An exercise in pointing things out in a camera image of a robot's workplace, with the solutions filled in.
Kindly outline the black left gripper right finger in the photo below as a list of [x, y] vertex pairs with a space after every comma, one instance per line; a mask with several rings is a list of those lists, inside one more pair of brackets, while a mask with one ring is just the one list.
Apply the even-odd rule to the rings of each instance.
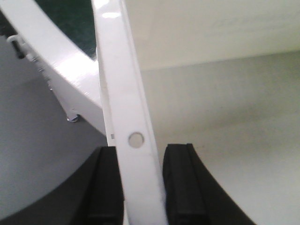
[[167, 145], [163, 178], [169, 224], [254, 224], [211, 175], [192, 144]]

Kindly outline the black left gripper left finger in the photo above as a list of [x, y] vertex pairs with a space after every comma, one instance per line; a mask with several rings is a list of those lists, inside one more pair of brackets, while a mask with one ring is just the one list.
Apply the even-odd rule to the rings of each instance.
[[121, 225], [124, 197], [115, 147], [99, 147], [61, 185], [2, 225]]

